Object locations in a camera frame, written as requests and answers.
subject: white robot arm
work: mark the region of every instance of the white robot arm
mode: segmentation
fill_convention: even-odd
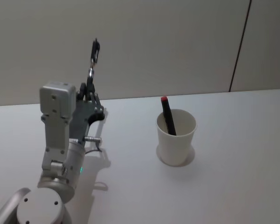
[[[100,151],[101,139],[87,136],[90,125],[105,118],[93,85],[99,49],[95,40],[87,83],[81,84],[80,91],[60,82],[49,82],[40,89],[41,120],[46,132],[42,175],[37,189],[20,189],[6,202],[0,210],[0,224],[71,223],[64,204],[75,194],[85,142],[96,142]]]

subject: pen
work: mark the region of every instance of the pen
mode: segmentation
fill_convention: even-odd
[[[168,134],[176,135],[174,122],[172,119],[172,113],[170,110],[169,102],[166,96],[161,97],[162,107],[163,107],[163,115],[165,118]]]

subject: table surface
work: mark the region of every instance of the table surface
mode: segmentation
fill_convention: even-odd
[[[280,224],[280,90],[169,97],[198,128],[194,160],[158,159],[160,98],[104,100],[89,135],[103,154],[84,160],[73,224]],[[34,189],[45,149],[39,105],[0,106],[0,204]]]

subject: white wall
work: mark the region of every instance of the white wall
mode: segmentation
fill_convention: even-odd
[[[249,0],[0,0],[0,105],[38,102],[49,80],[101,98],[228,91]]]
[[[280,88],[280,0],[253,0],[233,91]]]

